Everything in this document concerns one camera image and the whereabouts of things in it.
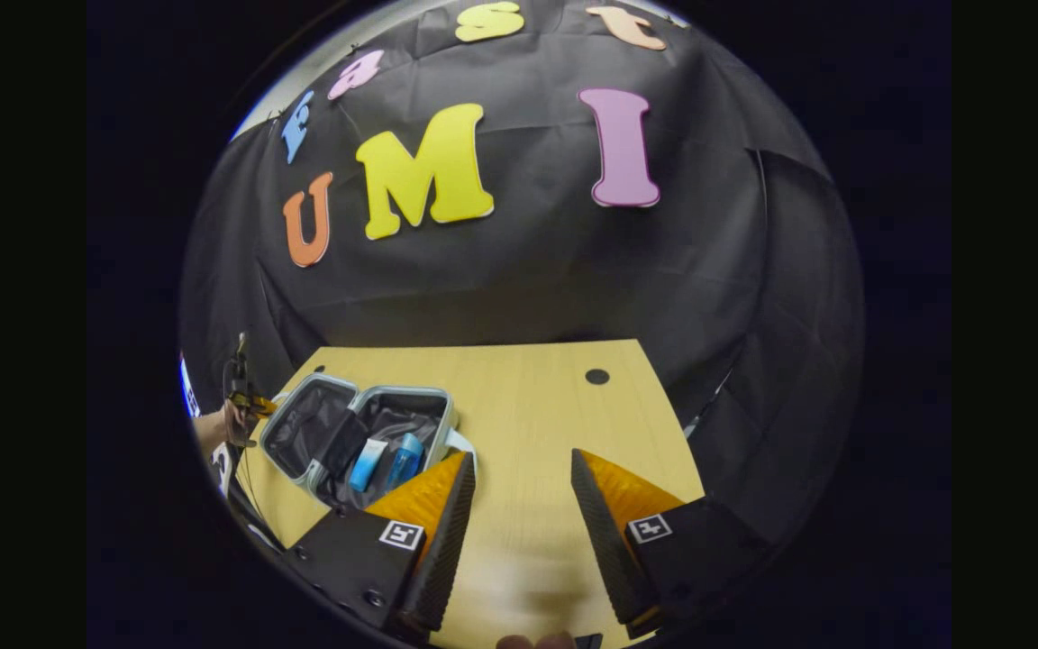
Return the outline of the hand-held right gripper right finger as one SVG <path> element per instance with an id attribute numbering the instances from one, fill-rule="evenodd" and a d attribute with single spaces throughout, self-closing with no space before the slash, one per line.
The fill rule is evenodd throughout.
<path id="1" fill-rule="evenodd" d="M 680 501 L 596 453 L 573 449 L 571 486 L 616 620 L 630 638 L 721 607 L 774 555 L 721 502 Z"/>

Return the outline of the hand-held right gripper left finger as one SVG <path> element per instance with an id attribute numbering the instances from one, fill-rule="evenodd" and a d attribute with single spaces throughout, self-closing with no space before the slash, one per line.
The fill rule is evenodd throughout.
<path id="1" fill-rule="evenodd" d="M 450 453 L 367 509 L 331 510 L 285 566 L 330 607 L 425 646 L 443 625 L 475 489 L 474 453 Z"/>

